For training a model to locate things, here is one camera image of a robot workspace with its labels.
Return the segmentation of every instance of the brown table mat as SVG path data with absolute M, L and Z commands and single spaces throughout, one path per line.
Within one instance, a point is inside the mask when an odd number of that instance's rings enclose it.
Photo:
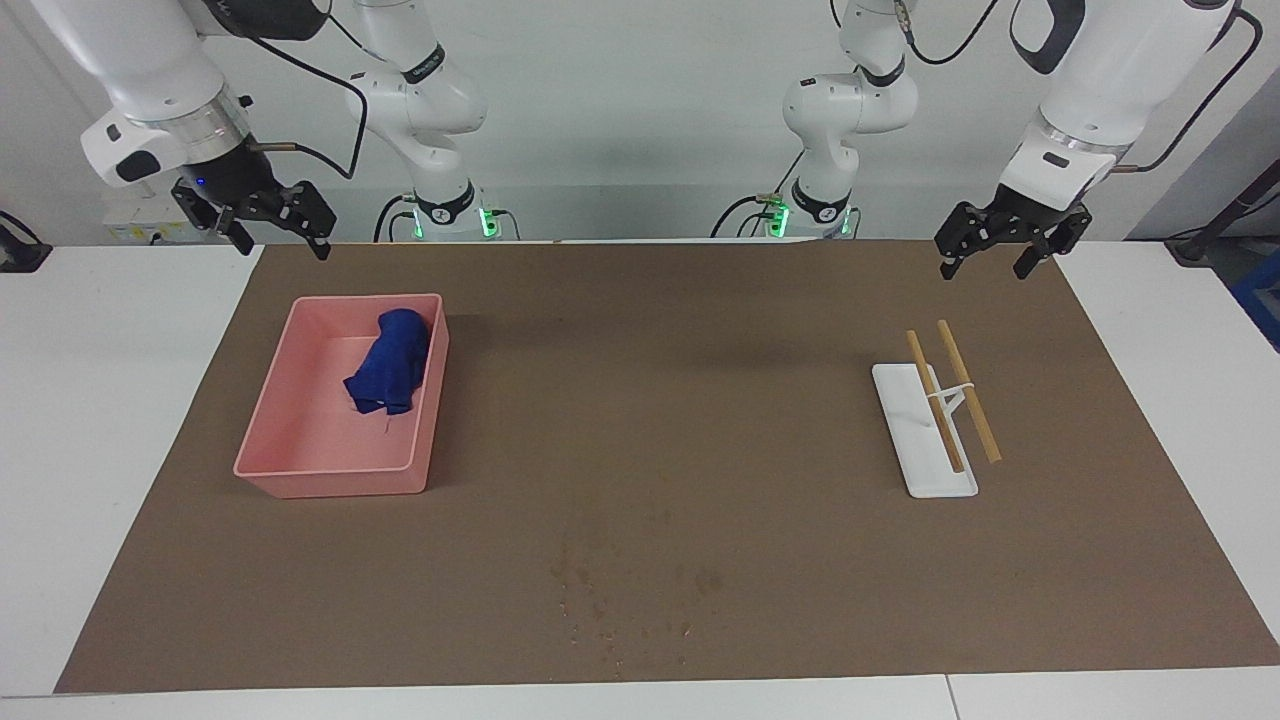
M 269 247 L 58 692 L 1280 664 L 1052 264 L 931 243 Z M 232 462 L 293 299 L 439 292 L 430 487 Z M 906 495 L 870 379 L 947 318 L 1006 461 Z

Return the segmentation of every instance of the white holder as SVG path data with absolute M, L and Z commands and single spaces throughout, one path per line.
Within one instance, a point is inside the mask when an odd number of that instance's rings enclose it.
M 938 387 L 938 377 L 932 365 L 929 365 L 929 375 L 933 377 L 933 387 Z M 947 448 L 942 445 L 942 436 L 933 421 L 933 411 L 929 409 L 928 400 L 931 396 L 924 392 L 915 365 L 876 365 L 872 368 L 872 378 L 876 380 L 876 391 L 879 393 L 881 406 L 884 409 L 884 420 L 888 421 L 888 432 L 893 437 L 897 461 L 902 466 L 902 477 L 906 479 L 906 491 L 911 493 L 911 497 L 973 497 L 978 495 L 978 480 L 973 475 L 969 455 L 965 454 L 960 433 L 956 432 L 951 418 L 956 409 L 964 404 L 964 389 L 973 387 L 973 383 L 959 384 L 933 393 L 933 397 L 942 402 L 943 416 L 947 421 L 947 427 L 942 432 L 951 433 L 951 437 L 955 438 L 956 448 L 960 451 L 960 461 L 964 464 L 964 471 L 956 473 L 951 469 Z

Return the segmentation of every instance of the black cable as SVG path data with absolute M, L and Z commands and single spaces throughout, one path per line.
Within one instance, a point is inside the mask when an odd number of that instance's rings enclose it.
M 1272 204 L 1272 202 L 1275 202 L 1276 200 L 1280 200 L 1280 192 L 1277 192 L 1277 193 L 1272 195 L 1272 196 L 1271 196 L 1271 197 L 1268 197 L 1268 199 L 1267 199 L 1266 201 L 1263 201 L 1263 202 L 1260 202 L 1260 204 L 1254 205 L 1253 208 L 1249 208 L 1248 210 L 1245 210 L 1244 213 L 1242 213 L 1242 214 L 1240 214 L 1240 217 L 1235 219 L 1235 223 L 1238 223 L 1238 222 L 1243 220 L 1244 218 L 1248 218 L 1249 215 L 1253 215 L 1253 214 L 1257 214 L 1257 213 L 1261 213 L 1262 210 L 1265 210 L 1265 209 L 1267 208 L 1267 205 L 1271 205 L 1271 204 Z M 1183 232 L 1175 232 L 1174 234 L 1169 236 L 1169 237 L 1167 237 L 1167 238 L 1165 238 L 1165 240 L 1181 240 L 1181 237 L 1183 237 L 1183 236 L 1187 236 L 1187 234 L 1196 234 L 1196 233 L 1201 232 L 1202 229 L 1204 229 L 1204 228 L 1207 228 L 1207 227 L 1208 227 L 1208 225 L 1201 225 L 1201 227 L 1198 227 L 1198 228 L 1192 228 L 1192 229 L 1188 229 L 1188 231 L 1183 231 Z
M 849 211 L 850 213 L 858 213 L 858 222 L 854 224 L 854 234 L 849 240 L 858 240 L 858 231 L 859 231 L 859 228 L 863 227 L 863 209 L 861 208 L 852 208 Z
M 933 58 L 929 58 L 929 56 L 924 55 L 924 53 L 920 53 L 920 49 L 916 47 L 916 45 L 915 45 L 915 33 L 911 32 L 910 29 L 908 29 L 906 33 L 905 33 L 906 35 L 906 45 L 911 49 L 911 53 L 914 53 L 915 56 L 920 59 L 922 63 L 924 63 L 927 65 L 946 65 L 951 60 L 955 60 L 956 58 L 959 58 L 961 53 L 964 53 L 965 50 L 969 49 L 969 45 L 973 42 L 973 38 L 978 37 L 978 33 L 982 31 L 982 26 L 987 24 L 987 18 L 991 17 L 991 13 L 996 10 L 996 5 L 998 5 L 998 4 L 1000 4 L 1000 0 L 991 0 L 991 3 L 987 5 L 987 9 L 983 10 L 982 17 L 978 18 L 978 23 L 973 26 L 972 31 L 969 31 L 969 37 L 965 37 L 964 42 L 960 44 L 960 47 L 956 47 L 955 53 L 947 55 L 946 58 L 933 59 Z M 911 27 L 911 20 L 910 20 L 910 14 L 908 14 L 906 6 L 905 5 L 899 5 L 899 8 L 901 9 L 902 15 L 908 18 L 906 19 L 906 27 L 910 28 Z
M 778 193 L 782 192 L 782 186 L 787 184 L 787 181 L 791 179 L 791 173 L 794 173 L 796 170 L 796 165 L 800 164 L 800 159 L 801 158 L 804 158 L 804 150 L 801 150 L 796 155 L 796 159 L 791 161 L 791 167 L 787 168 L 786 174 L 783 174 L 782 179 L 778 181 L 778 187 L 773 188 L 773 195 L 778 195 Z M 760 223 L 759 223 L 759 220 L 756 220 L 755 227 L 751 228 L 751 237 L 755 237 L 755 233 L 759 232 L 759 231 L 760 231 Z
M 36 241 L 36 245 L 44 245 L 44 241 L 41 241 L 40 237 L 29 227 L 27 227 L 27 223 L 19 220 L 18 218 L 14 218 L 13 215 L 5 213 L 4 210 L 0 210 L 0 218 L 9 220 L 9 224 L 24 232 L 31 240 Z
M 413 213 L 396 213 L 396 217 L 392 218 L 390 224 L 387 225 L 387 241 L 388 242 L 396 242 L 396 220 L 398 220 L 401 218 L 408 218 L 411 220 L 417 222 L 416 218 L 413 218 Z
M 1240 55 L 1240 59 L 1236 60 L 1234 65 L 1231 65 L 1231 69 L 1228 70 L 1226 74 L 1222 76 L 1222 79 L 1217 81 L 1217 85 L 1213 86 L 1213 90 L 1211 90 L 1210 94 L 1204 96 L 1204 100 L 1199 104 L 1199 108 L 1197 108 L 1196 111 L 1192 113 L 1190 119 L 1187 120 L 1187 124 L 1183 126 L 1183 129 L 1178 131 L 1178 135 L 1174 137 L 1174 141 L 1170 142 L 1169 147 L 1166 147 L 1165 151 L 1160 154 L 1160 158 L 1156 158 L 1155 163 L 1139 167 L 1121 165 L 1120 168 L 1116 168 L 1117 172 L 1123 174 L 1149 173 L 1151 170 L 1155 170 L 1160 165 L 1164 165 L 1165 160 L 1167 160 L 1169 156 L 1174 154 L 1174 150 L 1178 150 L 1178 146 L 1181 145 L 1183 138 L 1187 137 L 1187 133 L 1190 132 L 1190 129 L 1199 120 L 1201 115 L 1204 114 L 1204 110 L 1210 106 L 1211 102 L 1213 102 L 1213 99 L 1216 99 L 1217 95 L 1222 92 L 1222 88 L 1226 87 L 1229 82 L 1231 82 L 1231 78 L 1234 78 L 1235 74 L 1240 72 L 1240 68 L 1243 68 L 1244 64 L 1248 63 L 1251 58 L 1253 58 L 1253 54 L 1257 51 L 1258 46 L 1262 45 L 1262 20 L 1260 20 L 1257 17 L 1253 15 L 1253 13 L 1245 10 L 1244 8 L 1239 8 L 1235 12 L 1235 15 L 1253 27 L 1253 42 L 1249 44 L 1249 49 L 1244 51 L 1244 55 Z
M 360 161 L 360 149 L 361 149 L 361 146 L 365 142 L 365 128 L 369 126 L 369 99 L 365 97 L 365 94 L 361 92 L 360 88 L 356 87 L 355 85 L 351 85 L 349 82 L 347 82 L 347 81 L 344 81 L 344 79 L 342 79 L 339 77 L 332 76 L 332 74 L 326 73 L 326 72 L 321 70 L 320 68 L 310 65 L 310 64 L 307 64 L 307 63 L 305 63 L 305 61 L 294 58 L 293 55 L 289 55 L 284 50 L 280 50 L 279 47 L 275 47 L 274 45 L 270 45 L 270 44 L 262 41 L 259 37 L 247 36 L 247 38 L 251 42 L 253 42 L 253 45 L 257 45 L 262 50 L 266 50 L 268 53 L 275 55 L 276 58 L 284 60 L 285 63 L 289 63 L 291 65 L 293 65 L 296 68 L 301 68 L 301 69 L 303 69 L 303 70 L 306 70 L 306 72 L 308 72 L 308 73 L 311 73 L 311 74 L 314 74 L 314 76 L 316 76 L 316 77 L 319 77 L 321 79 L 326 79 L 326 81 L 329 81 L 329 82 L 332 82 L 332 83 L 334 83 L 337 86 L 344 87 L 349 92 L 353 92 L 357 97 L 360 97 L 360 108 L 361 108 L 360 109 L 360 126 L 356 129 L 356 143 L 351 149 L 351 167 L 347 168 L 346 170 L 343 170 L 342 167 L 338 165 L 338 163 L 333 161 L 326 155 L 324 155 L 324 154 L 321 154 L 321 152 L 319 152 L 316 150 L 312 150 L 312 149 L 310 149 L 310 147 L 307 147 L 305 145 L 282 143 L 282 145 L 292 145 L 293 146 L 293 147 L 291 147 L 288 150 L 296 150 L 298 152 L 303 152 L 306 155 L 311 155 L 312 158 L 317 158 L 317 159 L 323 160 L 326 165 L 329 165 L 330 168 L 333 168 L 334 170 L 337 170 L 337 173 L 339 176 L 342 176 L 343 178 L 346 178 L 346 179 L 352 179 L 353 177 L 356 177 L 356 164 Z M 264 150 L 268 150 L 268 151 L 285 151 L 287 149 L 285 147 L 265 147 Z
M 737 234 L 735 237 L 742 237 L 742 231 L 746 229 L 746 223 L 750 223 L 751 220 L 755 220 L 756 222 L 755 227 L 760 227 L 760 220 L 768 220 L 772 217 L 773 215 L 771 215 L 768 213 L 756 213 L 754 215 L 748 215 L 748 218 L 745 220 L 742 220 L 742 224 L 739 225 Z M 755 231 L 751 231 L 750 237 L 755 237 Z
M 515 213 L 512 213 L 511 210 L 494 210 L 493 214 L 495 217 L 497 215 L 507 215 L 508 218 L 511 218 L 511 225 L 513 228 L 516 228 L 516 240 L 517 241 L 525 240 L 525 238 L 520 237 L 520 220 L 516 219 L 516 214 Z
M 719 234 L 721 225 L 723 225 L 724 220 L 727 220 L 728 217 L 733 214 L 733 210 L 737 210 L 742 205 L 750 205 L 751 202 L 759 202 L 759 200 L 756 200 L 754 195 L 748 195 L 746 197 L 737 200 L 732 205 L 730 205 L 728 210 L 724 210 L 724 214 L 721 215 L 721 219 L 716 220 L 716 227 L 712 228 L 710 237 L 716 237 L 717 234 Z
M 383 223 L 387 222 L 387 215 L 390 215 L 392 208 L 394 208 L 397 202 L 406 202 L 404 196 L 397 195 L 396 197 L 388 200 L 387 205 L 383 205 L 383 211 L 378 214 L 378 223 L 374 224 L 374 242 L 378 242 L 381 238 Z
M 351 31 L 347 29 L 347 26 L 342 24 L 340 22 L 338 22 L 338 18 L 333 17 L 333 13 L 332 13 L 333 4 L 330 4 L 329 8 L 330 8 L 330 13 L 328 14 L 329 22 L 333 23 L 334 27 L 337 27 L 338 29 L 340 29 L 342 33 L 347 36 L 347 40 L 349 40 L 352 45 L 355 45 L 356 47 L 360 47 L 365 53 L 369 53 L 369 50 L 364 46 L 364 44 L 361 44 L 358 40 L 356 40 L 355 35 L 351 35 Z

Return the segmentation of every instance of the white robotic arm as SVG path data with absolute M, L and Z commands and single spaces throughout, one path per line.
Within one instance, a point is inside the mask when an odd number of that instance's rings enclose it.
M 783 101 L 783 119 L 804 143 L 790 188 L 800 210 L 792 227 L 804 234 L 832 236 L 845 220 L 859 164 L 850 138 L 904 128 L 919 104 L 893 0 L 851 0 L 842 26 L 854 70 L 792 83 Z
M 229 8 L 243 8 L 244 0 L 218 5 L 227 9 L 227 22 L 237 22 Z M 81 137 L 108 184 L 120 187 L 178 168 L 183 181 L 174 197 L 201 229 L 248 254 L 253 240 L 239 220 L 270 222 L 306 238 L 317 258 L 328 258 L 333 210 L 311 183 L 276 182 L 178 0 L 38 0 L 35 6 L 111 99 L 111 110 Z M 310 37 L 324 22 L 310 0 L 283 1 L 274 10 L 275 19 L 289 26 L 275 37 Z M 253 9 L 239 18 L 259 19 Z
M 415 214 L 425 234 L 479 240 L 498 232 L 483 190 L 467 174 L 451 135 L 475 132 L 488 105 L 475 81 L 447 56 L 424 0 L 355 0 L 366 49 L 393 69 L 357 74 L 369 97 L 369 129 L 404 161 L 413 181 Z M 360 106 L 349 102 L 352 113 Z
M 1092 222 L 1082 202 L 1178 91 L 1238 12 L 1233 0 L 1047 0 L 1053 24 L 1039 49 L 1014 44 L 1052 88 L 986 208 L 961 202 L 934 241 L 950 279 L 965 258 L 1027 242 L 1025 278 L 1066 254 Z

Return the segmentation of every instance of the blue towel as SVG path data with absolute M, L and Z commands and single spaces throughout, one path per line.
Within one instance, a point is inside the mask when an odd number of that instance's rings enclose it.
M 383 313 L 378 328 L 381 334 L 343 384 L 361 414 L 385 407 L 388 415 L 402 415 L 412 409 L 413 391 L 422 384 L 430 331 L 417 313 L 403 307 Z

